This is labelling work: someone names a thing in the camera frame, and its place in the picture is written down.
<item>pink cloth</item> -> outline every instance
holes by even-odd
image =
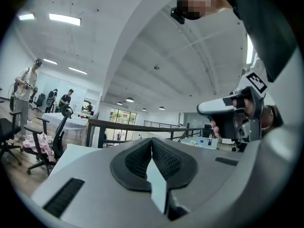
[[[52,146],[53,139],[50,136],[47,136],[45,133],[38,134],[38,141],[41,149],[41,153],[46,153],[48,155],[48,160],[52,162],[54,160],[54,151],[50,146]],[[37,149],[34,143],[33,135],[27,135],[25,141],[23,142],[25,148],[31,148],[34,152],[37,153]]]

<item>bracelet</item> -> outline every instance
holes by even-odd
[[[275,127],[275,124],[276,124],[276,113],[275,113],[274,107],[272,105],[266,105],[266,106],[270,109],[270,115],[272,117],[272,122],[271,122],[270,126],[262,128],[262,131],[272,129]]]

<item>hair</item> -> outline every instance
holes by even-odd
[[[185,2],[185,0],[177,0],[177,11],[186,19],[189,19],[189,20],[199,19],[201,17],[200,13],[189,12],[188,6],[183,5],[184,2]]]

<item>black camera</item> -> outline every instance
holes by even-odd
[[[178,11],[177,8],[172,8],[170,15],[172,18],[174,18],[177,22],[179,22],[181,25],[185,23],[185,18],[181,15],[181,13]]]

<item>white shirt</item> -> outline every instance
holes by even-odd
[[[32,68],[25,68],[21,74],[18,76],[19,79],[21,79],[23,82],[25,82],[27,79],[29,80],[29,84],[32,86],[36,86],[36,80],[37,80],[37,74],[33,73]],[[31,89],[25,89],[24,86],[19,85],[17,88],[17,91],[15,92],[15,96],[23,101],[29,101]]]

